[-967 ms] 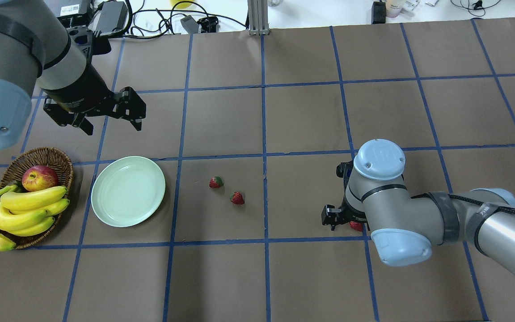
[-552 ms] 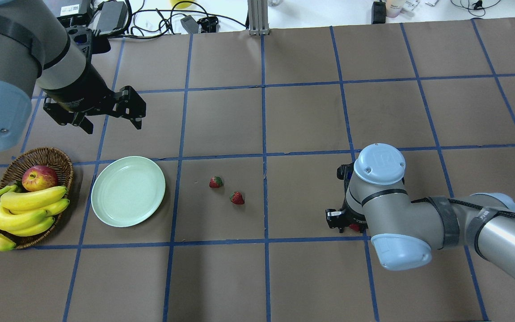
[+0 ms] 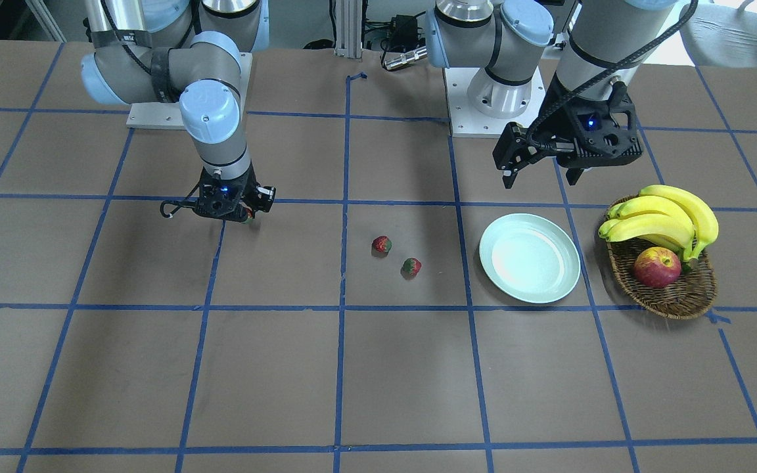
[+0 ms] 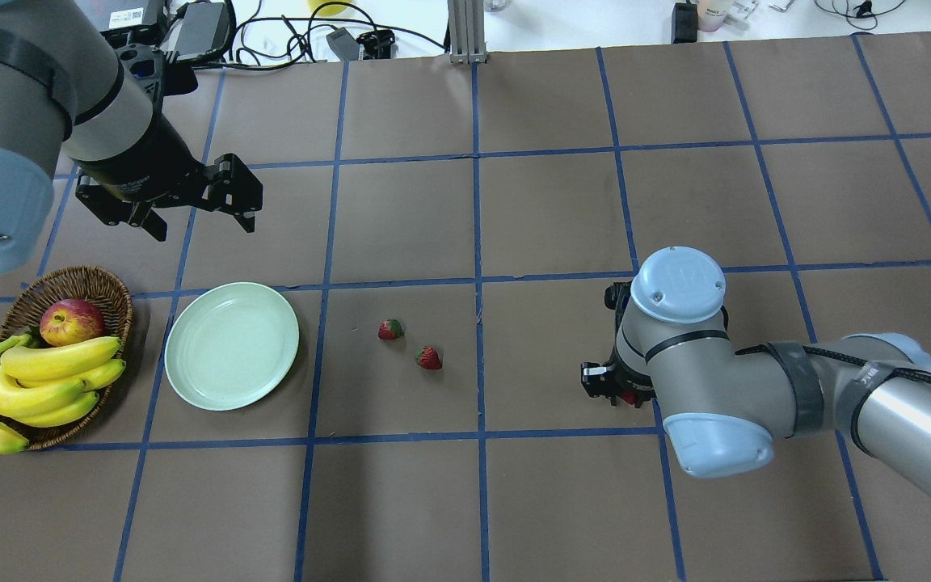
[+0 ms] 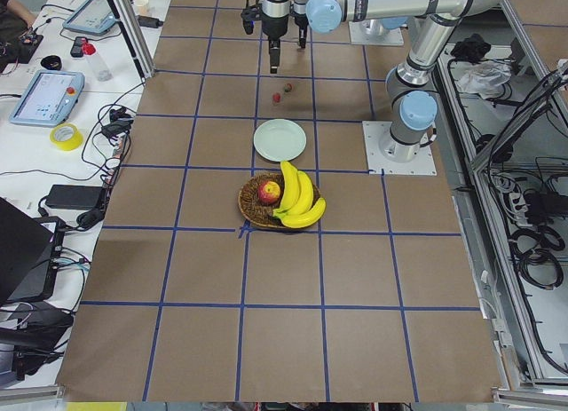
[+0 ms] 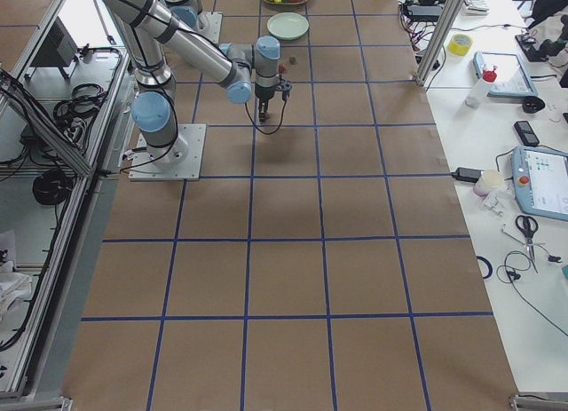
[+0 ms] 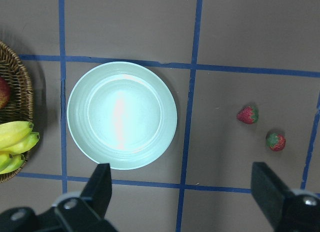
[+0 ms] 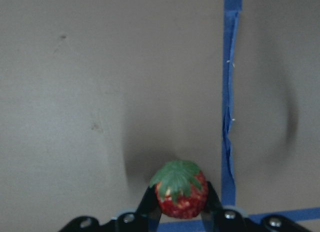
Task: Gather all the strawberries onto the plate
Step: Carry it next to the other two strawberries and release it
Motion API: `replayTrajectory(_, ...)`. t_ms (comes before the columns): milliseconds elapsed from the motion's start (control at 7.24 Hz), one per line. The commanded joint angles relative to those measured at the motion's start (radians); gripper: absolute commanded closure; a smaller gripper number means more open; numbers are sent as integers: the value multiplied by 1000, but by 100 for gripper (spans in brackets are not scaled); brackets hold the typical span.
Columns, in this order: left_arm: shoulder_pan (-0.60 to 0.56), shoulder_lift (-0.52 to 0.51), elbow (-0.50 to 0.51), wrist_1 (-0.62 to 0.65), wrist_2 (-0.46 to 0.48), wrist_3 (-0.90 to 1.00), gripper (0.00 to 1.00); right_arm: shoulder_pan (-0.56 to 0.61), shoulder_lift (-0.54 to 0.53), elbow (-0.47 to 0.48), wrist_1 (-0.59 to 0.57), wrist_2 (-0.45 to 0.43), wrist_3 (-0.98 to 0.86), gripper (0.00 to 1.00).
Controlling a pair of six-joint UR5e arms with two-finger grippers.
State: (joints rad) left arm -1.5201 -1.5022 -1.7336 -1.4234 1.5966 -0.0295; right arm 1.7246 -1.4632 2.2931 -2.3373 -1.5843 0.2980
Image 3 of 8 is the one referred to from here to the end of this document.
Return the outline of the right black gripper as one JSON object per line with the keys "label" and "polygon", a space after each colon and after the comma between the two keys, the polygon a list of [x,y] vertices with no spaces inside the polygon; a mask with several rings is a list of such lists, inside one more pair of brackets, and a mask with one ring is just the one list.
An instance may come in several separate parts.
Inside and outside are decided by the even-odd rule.
{"label": "right black gripper", "polygon": [[258,180],[253,167],[237,179],[222,181],[202,170],[198,180],[198,198],[193,206],[196,215],[226,221],[243,221],[255,217],[255,209],[244,201],[255,191]]}

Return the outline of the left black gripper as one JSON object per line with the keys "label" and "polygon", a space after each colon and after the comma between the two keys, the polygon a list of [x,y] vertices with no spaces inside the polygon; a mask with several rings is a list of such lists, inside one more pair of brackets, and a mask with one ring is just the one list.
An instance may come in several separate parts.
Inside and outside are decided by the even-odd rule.
{"label": "left black gripper", "polygon": [[541,123],[531,134],[535,158],[556,159],[565,168],[569,185],[582,173],[599,167],[625,166],[643,155],[637,117],[627,84],[612,86],[610,98],[589,100],[574,96],[553,77],[539,110]]}

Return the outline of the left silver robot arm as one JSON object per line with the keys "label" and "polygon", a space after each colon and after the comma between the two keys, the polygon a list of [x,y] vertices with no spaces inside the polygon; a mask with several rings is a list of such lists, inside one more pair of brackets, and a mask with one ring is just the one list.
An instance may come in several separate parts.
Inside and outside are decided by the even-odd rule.
{"label": "left silver robot arm", "polygon": [[555,18],[538,1],[438,1],[424,40],[435,67],[472,67],[467,96],[487,116],[506,119],[493,164],[510,189],[519,171],[554,158],[575,185],[583,171],[625,166],[643,148],[628,84],[652,50],[679,30],[663,24],[673,1],[583,1],[534,121],[526,108]]}

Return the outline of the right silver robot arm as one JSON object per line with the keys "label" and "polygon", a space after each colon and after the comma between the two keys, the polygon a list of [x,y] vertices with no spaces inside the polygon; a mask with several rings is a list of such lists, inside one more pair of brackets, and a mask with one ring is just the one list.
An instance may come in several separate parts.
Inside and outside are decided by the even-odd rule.
{"label": "right silver robot arm", "polygon": [[99,104],[177,104],[202,161],[184,200],[163,201],[171,218],[244,223],[269,212],[276,190],[256,179],[244,132],[241,57],[269,45],[265,1],[87,1],[93,53],[81,78]]}

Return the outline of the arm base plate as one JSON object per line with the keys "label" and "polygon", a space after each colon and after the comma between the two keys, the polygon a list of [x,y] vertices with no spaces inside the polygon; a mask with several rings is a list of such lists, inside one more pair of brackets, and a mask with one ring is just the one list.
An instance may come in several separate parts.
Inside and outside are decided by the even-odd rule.
{"label": "arm base plate", "polygon": [[497,83],[477,67],[444,70],[451,134],[495,139],[513,121],[529,127],[537,119],[545,89],[539,70],[519,86]]}
{"label": "arm base plate", "polygon": [[[242,118],[244,118],[244,108],[246,108],[253,56],[250,52],[241,52],[239,56],[241,80],[237,89],[240,93],[239,108]],[[161,102],[132,104],[126,126],[130,129],[151,129],[151,131],[185,131],[179,104],[162,104]]]}

